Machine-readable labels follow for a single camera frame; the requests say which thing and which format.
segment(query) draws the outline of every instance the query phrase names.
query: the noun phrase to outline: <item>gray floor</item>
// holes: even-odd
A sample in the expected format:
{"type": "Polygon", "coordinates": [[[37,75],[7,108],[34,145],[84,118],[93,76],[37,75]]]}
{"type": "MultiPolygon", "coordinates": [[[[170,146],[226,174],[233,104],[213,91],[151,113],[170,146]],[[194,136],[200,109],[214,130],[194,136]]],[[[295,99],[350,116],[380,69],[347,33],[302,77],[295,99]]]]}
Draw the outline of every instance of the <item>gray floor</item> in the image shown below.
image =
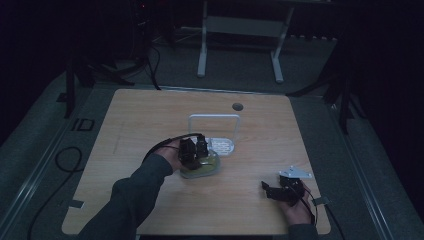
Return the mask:
{"type": "MultiPolygon", "coordinates": [[[[175,51],[157,41],[160,64],[156,77],[164,89],[183,87],[285,94],[315,81],[335,44],[323,40],[286,40],[280,58],[285,82],[276,84],[267,51],[229,50],[214,42],[208,52],[206,77],[197,78],[197,40],[197,35],[186,39],[175,51]]],[[[157,59],[153,51],[152,62],[157,59]]],[[[127,76],[127,79],[136,82],[134,88],[152,88],[145,71],[127,76]]],[[[10,218],[16,221],[2,222],[0,229],[8,230],[1,235],[8,236],[4,239],[27,238],[37,211],[68,176],[54,164],[57,151],[70,146],[80,148],[83,154],[80,166],[84,165],[113,93],[119,87],[104,81],[99,81],[94,89],[78,87],[78,107],[70,119],[64,119],[64,104],[56,102],[59,93],[65,90],[64,76],[59,76],[2,146],[0,216],[10,216],[10,206],[20,210],[14,212],[15,218],[10,218]],[[94,129],[72,131],[76,118],[95,120],[94,129]],[[56,135],[57,132],[63,132],[63,136],[56,135]],[[21,186],[40,161],[47,163],[46,172],[38,178],[38,183],[32,185],[33,192],[29,191],[33,193],[31,201],[22,201],[20,207],[12,205],[19,199],[18,193],[27,189],[21,189],[21,186]]],[[[332,107],[323,103],[320,96],[324,91],[325,87],[304,97],[291,98],[291,101],[321,194],[332,201],[329,207],[346,239],[424,239],[423,224],[369,122],[355,116],[348,122],[349,135],[342,134],[336,124],[337,105],[332,107]]],[[[60,161],[73,168],[77,158],[75,152],[67,151],[61,155],[60,161]]],[[[74,174],[46,205],[33,226],[32,239],[73,239],[73,236],[62,233],[61,224],[80,176],[81,173],[74,174]]],[[[331,224],[332,231],[321,238],[341,239],[333,220],[331,224]]]]}

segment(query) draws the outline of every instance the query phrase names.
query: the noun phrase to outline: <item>wooden table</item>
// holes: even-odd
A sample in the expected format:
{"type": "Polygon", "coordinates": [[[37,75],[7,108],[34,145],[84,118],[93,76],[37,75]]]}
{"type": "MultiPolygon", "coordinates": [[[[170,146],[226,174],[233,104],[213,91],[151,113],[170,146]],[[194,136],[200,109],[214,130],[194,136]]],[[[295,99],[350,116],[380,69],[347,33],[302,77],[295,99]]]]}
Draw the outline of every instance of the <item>wooden table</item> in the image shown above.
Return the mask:
{"type": "MultiPolygon", "coordinates": [[[[283,214],[267,199],[261,181],[278,187],[278,171],[290,165],[313,173],[298,125],[285,96],[217,92],[118,90],[91,152],[62,229],[77,234],[107,203],[112,185],[130,176],[156,143],[188,133],[191,114],[238,114],[240,128],[234,152],[221,157],[218,174],[184,179],[166,178],[156,207],[138,228],[139,234],[279,235],[286,234],[283,214]],[[242,111],[232,108],[241,103],[242,111]]],[[[232,124],[193,123],[206,137],[226,137],[232,124]]],[[[315,197],[315,179],[305,183],[315,197]]],[[[330,225],[318,207],[319,234],[330,225]]]]}

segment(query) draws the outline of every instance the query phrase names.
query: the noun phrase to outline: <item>wire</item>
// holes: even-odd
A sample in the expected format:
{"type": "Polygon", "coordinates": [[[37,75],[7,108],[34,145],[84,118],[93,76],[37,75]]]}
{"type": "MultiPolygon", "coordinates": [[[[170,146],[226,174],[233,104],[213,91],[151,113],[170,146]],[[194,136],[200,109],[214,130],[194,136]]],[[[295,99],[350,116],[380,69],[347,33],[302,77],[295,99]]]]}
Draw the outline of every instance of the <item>wire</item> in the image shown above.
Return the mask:
{"type": "Polygon", "coordinates": [[[37,219],[38,219],[38,217],[40,216],[40,214],[41,214],[41,212],[44,210],[44,208],[47,206],[47,204],[50,202],[50,200],[56,195],[56,193],[57,192],[59,192],[59,190],[69,181],[69,179],[71,179],[71,177],[74,175],[74,173],[77,173],[77,172],[81,172],[81,171],[84,171],[84,168],[80,168],[80,169],[78,169],[78,167],[79,167],[79,165],[80,165],[80,163],[81,163],[81,161],[82,161],[82,152],[81,152],[81,150],[79,149],[79,148],[77,148],[77,147],[67,147],[67,148],[64,148],[64,149],[62,149],[62,150],[60,150],[57,154],[56,154],[56,156],[55,156],[55,163],[56,163],[56,166],[61,170],[61,171],[63,171],[63,172],[67,172],[67,173],[69,173],[69,175],[68,175],[68,177],[66,177],[66,179],[59,185],[59,187],[58,188],[56,188],[56,190],[49,196],[49,198],[47,198],[47,200],[44,202],[44,204],[38,209],[38,211],[37,211],[37,213],[35,214],[35,216],[34,216],[34,218],[32,219],[32,221],[31,221],[31,224],[30,224],[30,226],[29,226],[29,229],[28,229],[28,232],[27,232],[27,240],[31,240],[31,237],[32,237],[32,230],[33,230],[33,228],[34,228],[34,225],[35,225],[35,222],[37,221],[37,219]],[[69,169],[66,169],[66,168],[64,168],[64,167],[62,167],[60,164],[59,164],[59,156],[63,153],[63,152],[65,152],[65,151],[68,151],[68,150],[76,150],[77,152],[78,152],[78,162],[77,162],[77,164],[75,164],[75,166],[74,166],[74,168],[73,169],[71,169],[71,170],[69,170],[69,169]]]}
{"type": "Polygon", "coordinates": [[[168,139],[166,139],[166,140],[163,140],[162,142],[160,142],[160,143],[158,143],[158,144],[156,144],[155,146],[153,146],[148,152],[147,152],[147,154],[146,154],[146,156],[144,156],[144,158],[143,158],[143,161],[142,162],[144,162],[144,160],[146,160],[146,158],[148,157],[148,156],[150,156],[150,154],[152,154],[154,151],[156,151],[157,149],[159,149],[159,148],[161,148],[161,147],[165,147],[166,146],[166,144],[168,144],[168,143],[170,143],[170,142],[172,142],[172,141],[175,141],[175,140],[179,140],[179,139],[183,139],[183,138],[186,138],[186,137],[194,137],[194,136],[196,136],[196,137],[199,137],[199,136],[203,136],[201,133],[189,133],[189,134],[185,134],[185,135],[181,135],[181,136],[178,136],[178,137],[174,137],[174,138],[168,138],[168,139]]]}
{"type": "Polygon", "coordinates": [[[292,186],[290,186],[290,184],[288,185],[288,187],[293,191],[294,194],[296,194],[297,198],[299,198],[299,200],[303,203],[303,205],[305,205],[306,209],[308,209],[309,214],[311,214],[311,224],[314,224],[314,226],[316,226],[316,223],[317,223],[316,217],[314,217],[314,214],[312,213],[311,208],[308,206],[308,204],[305,202],[305,200],[303,200],[303,198],[301,196],[299,196],[299,194],[297,194],[296,190],[294,190],[294,188],[292,186]]]}
{"type": "Polygon", "coordinates": [[[152,64],[150,63],[150,59],[149,59],[149,57],[147,57],[147,65],[149,66],[149,70],[150,70],[150,75],[148,73],[147,73],[147,75],[152,80],[153,86],[155,86],[156,90],[162,90],[159,87],[159,85],[157,84],[157,81],[156,81],[156,71],[158,70],[158,66],[159,66],[159,62],[160,62],[160,52],[159,52],[159,50],[157,50],[153,46],[152,46],[152,49],[155,50],[156,53],[158,54],[158,61],[156,62],[154,69],[152,69],[152,64]]]}
{"type": "MultiPolygon", "coordinates": [[[[312,193],[311,193],[311,191],[308,191],[308,189],[306,189],[305,188],[305,191],[306,192],[308,192],[309,193],[309,196],[311,196],[311,198],[312,198],[312,202],[315,202],[315,198],[314,198],[314,196],[312,195],[312,193]]],[[[318,207],[317,207],[317,205],[315,205],[314,204],[314,206],[315,206],[315,226],[317,225],[317,223],[318,223],[318,207]]]]}
{"type": "Polygon", "coordinates": [[[327,204],[325,204],[324,206],[325,206],[325,209],[327,209],[327,210],[328,210],[328,212],[330,213],[331,218],[333,218],[334,223],[335,223],[335,224],[336,224],[336,226],[337,226],[337,229],[339,229],[339,232],[340,232],[340,235],[342,236],[342,239],[346,239],[346,238],[345,238],[345,236],[344,236],[344,234],[343,234],[342,228],[340,227],[339,222],[338,222],[338,221],[337,221],[337,219],[334,217],[333,212],[330,210],[330,208],[328,207],[328,205],[327,205],[327,204]]]}

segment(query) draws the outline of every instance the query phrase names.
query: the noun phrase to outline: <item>black cable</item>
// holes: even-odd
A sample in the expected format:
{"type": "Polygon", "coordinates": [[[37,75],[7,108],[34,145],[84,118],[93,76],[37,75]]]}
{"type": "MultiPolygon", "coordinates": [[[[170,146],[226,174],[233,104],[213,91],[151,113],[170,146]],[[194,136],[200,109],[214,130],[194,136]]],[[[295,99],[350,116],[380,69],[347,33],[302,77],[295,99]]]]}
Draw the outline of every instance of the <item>black cable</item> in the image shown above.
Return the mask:
{"type": "Polygon", "coordinates": [[[158,61],[156,62],[156,65],[154,67],[154,69],[152,69],[152,64],[150,62],[149,57],[147,57],[146,61],[147,61],[147,65],[149,66],[149,70],[150,70],[150,75],[147,74],[150,79],[152,80],[152,84],[153,86],[156,88],[156,90],[162,90],[159,85],[157,84],[157,80],[156,80],[156,72],[158,70],[158,66],[159,66],[159,62],[160,62],[160,52],[159,50],[157,50],[155,47],[152,46],[152,49],[156,51],[156,53],[158,54],[158,61]]]}
{"type": "Polygon", "coordinates": [[[349,102],[353,106],[353,108],[355,109],[356,113],[358,114],[360,118],[367,119],[367,116],[363,114],[362,110],[359,109],[359,107],[356,105],[356,103],[353,101],[352,97],[350,96],[349,96],[349,102]]]}
{"type": "Polygon", "coordinates": [[[150,154],[152,154],[154,151],[156,151],[156,150],[158,150],[159,148],[161,148],[161,147],[164,147],[166,144],[168,144],[168,143],[170,143],[170,142],[172,142],[172,141],[175,141],[175,140],[178,140],[178,139],[183,139],[183,138],[186,138],[186,137],[200,137],[200,136],[203,136],[201,133],[189,133],[189,134],[185,134],[185,135],[181,135],[181,136],[178,136],[178,137],[174,137],[174,138],[168,138],[168,139],[166,139],[166,140],[163,140],[162,142],[160,142],[160,143],[158,143],[158,144],[156,144],[155,146],[153,146],[148,152],[147,152],[147,154],[146,154],[146,156],[144,156],[144,158],[143,158],[143,161],[142,162],[144,162],[144,160],[146,160],[146,158],[148,157],[148,156],[150,156],[150,154]]]}
{"type": "Polygon", "coordinates": [[[325,206],[325,209],[327,209],[327,211],[330,213],[331,218],[333,218],[334,223],[336,224],[337,228],[339,229],[339,232],[340,232],[340,235],[342,236],[342,239],[343,239],[343,240],[344,240],[344,239],[346,239],[346,238],[345,238],[345,236],[344,236],[344,234],[343,234],[342,228],[340,227],[339,222],[338,222],[338,221],[337,221],[337,219],[334,217],[333,212],[330,210],[330,208],[328,207],[328,205],[327,205],[327,204],[325,204],[324,206],[325,206]]]}
{"type": "Polygon", "coordinates": [[[68,177],[66,177],[66,179],[60,184],[60,186],[49,196],[49,198],[47,198],[47,200],[44,202],[44,204],[38,209],[38,211],[37,211],[37,213],[35,214],[35,216],[34,216],[34,218],[32,219],[32,221],[31,221],[31,224],[30,224],[30,226],[29,226],[29,229],[28,229],[28,232],[27,232],[27,240],[31,240],[31,235],[32,235],[32,229],[34,228],[34,225],[35,225],[35,222],[36,222],[36,220],[38,219],[38,217],[40,216],[40,214],[41,214],[41,212],[44,210],[44,208],[47,206],[47,204],[50,202],[50,200],[56,195],[56,193],[57,192],[59,192],[59,190],[69,181],[69,179],[71,179],[71,177],[74,175],[74,173],[77,173],[77,172],[81,172],[81,171],[84,171],[84,168],[81,168],[81,169],[78,169],[78,167],[79,167],[79,165],[80,165],[80,163],[81,163],[81,161],[82,161],[82,152],[81,152],[81,150],[79,149],[79,148],[77,148],[77,147],[67,147],[67,148],[64,148],[64,149],[62,149],[62,150],[60,150],[57,154],[56,154],[56,156],[55,156],[55,163],[56,163],[56,166],[61,170],[61,171],[63,171],[63,172],[67,172],[67,173],[69,173],[69,175],[68,175],[68,177]],[[69,169],[66,169],[66,168],[64,168],[64,167],[62,167],[60,164],[59,164],[59,156],[63,153],[63,152],[65,152],[65,151],[68,151],[68,150],[71,150],[71,149],[73,149],[73,150],[76,150],[77,152],[78,152],[78,162],[77,162],[77,164],[75,165],[75,167],[73,168],[73,169],[71,169],[71,170],[69,170],[69,169]]]}
{"type": "MultiPolygon", "coordinates": [[[[312,198],[312,202],[315,202],[315,198],[314,198],[314,196],[312,195],[312,193],[311,193],[311,191],[308,191],[306,188],[304,188],[305,189],[305,191],[306,192],[308,192],[309,193],[309,196],[311,196],[311,198],[312,198]]],[[[315,226],[317,225],[317,223],[318,223],[318,207],[317,207],[317,205],[315,205],[314,204],[314,206],[315,206],[315,226]]]]}
{"type": "Polygon", "coordinates": [[[299,196],[299,194],[297,194],[296,190],[292,186],[288,185],[288,187],[294,192],[294,194],[296,194],[297,198],[299,198],[299,200],[303,203],[303,205],[305,205],[306,209],[308,209],[309,214],[311,214],[311,224],[316,226],[316,221],[315,221],[316,217],[312,213],[311,208],[308,206],[308,204],[305,202],[305,200],[303,200],[303,198],[301,196],[299,196]]]}

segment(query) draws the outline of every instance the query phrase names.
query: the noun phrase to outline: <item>hand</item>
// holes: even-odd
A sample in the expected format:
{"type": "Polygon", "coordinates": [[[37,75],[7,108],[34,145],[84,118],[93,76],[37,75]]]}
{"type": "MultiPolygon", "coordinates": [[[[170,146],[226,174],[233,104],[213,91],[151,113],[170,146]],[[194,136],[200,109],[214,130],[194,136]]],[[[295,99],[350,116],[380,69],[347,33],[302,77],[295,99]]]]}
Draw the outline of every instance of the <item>hand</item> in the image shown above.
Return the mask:
{"type": "Polygon", "coordinates": [[[178,159],[179,147],[180,140],[175,140],[155,151],[156,154],[161,155],[166,159],[166,161],[169,162],[169,164],[171,164],[172,170],[174,172],[180,169],[182,166],[180,160],[178,159]]]}
{"type": "MultiPolygon", "coordinates": [[[[305,191],[305,195],[303,196],[303,200],[305,201],[308,208],[310,208],[309,204],[309,193],[311,190],[302,182],[303,187],[307,190],[305,191]]],[[[283,210],[284,215],[286,216],[287,222],[289,226],[295,224],[310,224],[311,223],[311,213],[309,209],[306,208],[305,204],[302,201],[298,201],[295,205],[290,206],[287,202],[278,201],[278,206],[283,210]]]]}

